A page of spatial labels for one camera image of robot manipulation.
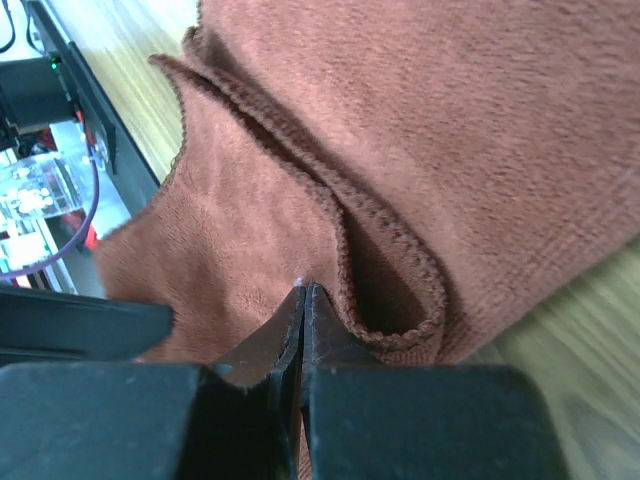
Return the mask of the brown towel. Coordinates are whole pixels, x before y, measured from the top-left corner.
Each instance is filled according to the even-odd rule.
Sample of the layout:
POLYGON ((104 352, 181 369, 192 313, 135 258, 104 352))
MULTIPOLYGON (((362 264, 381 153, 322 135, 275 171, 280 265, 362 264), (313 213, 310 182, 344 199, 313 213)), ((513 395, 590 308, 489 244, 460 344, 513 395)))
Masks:
POLYGON ((453 362, 639 232, 635 1, 203 1, 156 55, 184 140, 96 252, 204 362, 317 282, 395 364, 453 362))

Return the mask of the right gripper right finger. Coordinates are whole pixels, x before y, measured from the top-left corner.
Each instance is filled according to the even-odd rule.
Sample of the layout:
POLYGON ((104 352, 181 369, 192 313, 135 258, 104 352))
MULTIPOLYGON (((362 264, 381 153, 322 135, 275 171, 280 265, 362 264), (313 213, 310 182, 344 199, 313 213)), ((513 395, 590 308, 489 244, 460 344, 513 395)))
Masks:
POLYGON ((319 284, 304 313, 303 418, 315 479, 565 479, 545 400, 499 365, 389 366, 319 284))

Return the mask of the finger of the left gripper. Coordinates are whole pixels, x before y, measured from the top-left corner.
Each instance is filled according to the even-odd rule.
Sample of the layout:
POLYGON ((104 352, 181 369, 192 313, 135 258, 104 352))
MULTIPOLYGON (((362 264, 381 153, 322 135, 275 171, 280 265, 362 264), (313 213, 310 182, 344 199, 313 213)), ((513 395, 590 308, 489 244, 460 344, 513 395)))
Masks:
POLYGON ((172 330, 172 309, 1 288, 1 363, 133 360, 172 330))

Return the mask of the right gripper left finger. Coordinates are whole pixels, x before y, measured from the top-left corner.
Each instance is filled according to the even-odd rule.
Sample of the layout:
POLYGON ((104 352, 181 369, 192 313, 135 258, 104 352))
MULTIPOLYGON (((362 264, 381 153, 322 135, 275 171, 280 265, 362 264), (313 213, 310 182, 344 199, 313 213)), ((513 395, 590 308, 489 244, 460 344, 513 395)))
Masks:
POLYGON ((1 363, 5 479, 294 479, 305 291, 208 365, 1 363))

